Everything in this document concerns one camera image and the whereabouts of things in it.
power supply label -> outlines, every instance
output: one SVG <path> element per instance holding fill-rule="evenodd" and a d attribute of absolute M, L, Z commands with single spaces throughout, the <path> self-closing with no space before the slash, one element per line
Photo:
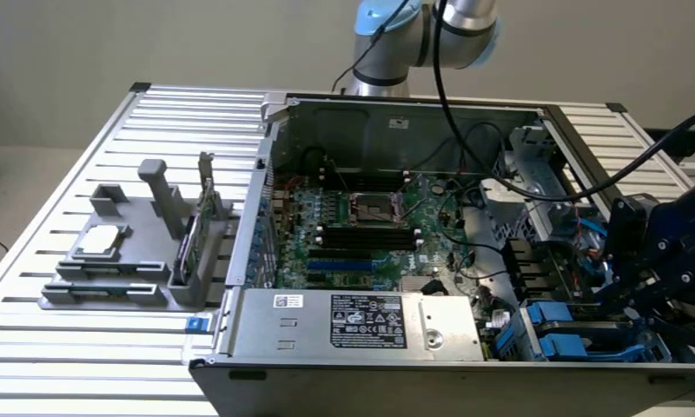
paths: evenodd
<path fill-rule="evenodd" d="M 330 314 L 335 348 L 407 348 L 402 297 L 332 295 Z"/>

green circuit board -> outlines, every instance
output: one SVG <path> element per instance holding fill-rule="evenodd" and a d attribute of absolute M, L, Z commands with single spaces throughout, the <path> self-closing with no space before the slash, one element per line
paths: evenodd
<path fill-rule="evenodd" d="M 395 290 L 404 276 L 430 276 L 437 274 L 453 276 L 449 268 L 449 254 L 454 252 L 455 260 L 462 258 L 463 248 L 451 243 L 441 234 L 438 210 L 446 195 L 434 195 L 428 188 L 437 179 L 423 175 L 412 181 L 400 192 L 362 194 L 368 200 L 386 198 L 399 208 L 392 222 L 383 216 L 372 218 L 367 210 L 356 212 L 355 195 L 347 191 L 324 190 L 307 180 L 291 193 L 291 202 L 284 205 L 279 226 L 279 268 L 278 287 L 314 288 L 307 280 L 310 273 L 310 250 L 319 249 L 315 242 L 318 226 L 360 228 L 418 228 L 424 240 L 414 250 L 372 250 L 371 271 L 319 271 L 326 281 L 320 288 L 360 288 L 372 290 Z M 443 216 L 454 218 L 457 202 L 451 198 L 445 207 Z M 463 230 L 454 227 L 450 221 L 445 231 L 455 239 L 466 241 Z"/>

motherboard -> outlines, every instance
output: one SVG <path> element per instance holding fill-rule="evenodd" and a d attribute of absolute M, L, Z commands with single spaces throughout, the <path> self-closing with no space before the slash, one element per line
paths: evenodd
<path fill-rule="evenodd" d="M 278 287 L 408 291 L 453 279 L 466 249 L 441 228 L 466 242 L 461 203 L 446 179 L 395 180 L 294 177 L 276 191 Z"/>

floor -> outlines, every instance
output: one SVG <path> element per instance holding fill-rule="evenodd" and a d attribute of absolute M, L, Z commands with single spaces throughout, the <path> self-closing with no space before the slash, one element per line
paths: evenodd
<path fill-rule="evenodd" d="M 17 240 L 81 153 L 81 149 L 0 146 L 0 239 L 8 246 Z M 695 417 L 695 403 L 677 401 L 638 415 L 671 416 Z"/>

slotted aluminum surface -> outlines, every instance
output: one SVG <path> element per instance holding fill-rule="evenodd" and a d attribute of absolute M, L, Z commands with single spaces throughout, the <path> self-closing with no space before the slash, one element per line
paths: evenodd
<path fill-rule="evenodd" d="M 167 161 L 168 181 L 196 197 L 198 153 L 215 152 L 216 189 L 242 210 L 263 137 L 262 98 L 255 91 L 153 86 L 121 103 L 0 265 L 0 414 L 216 415 L 183 365 L 212 339 L 184 334 L 191 314 L 44 311 L 36 300 L 88 219 L 96 185 L 120 182 L 128 195 L 151 196 L 136 176 L 145 158 Z M 642 151 L 643 138 L 605 106 L 561 105 L 614 172 Z M 671 200 L 682 193 L 673 175 L 650 162 L 621 191 Z M 228 236 L 224 252 L 234 229 Z M 212 303 L 227 269 L 220 258 Z"/>

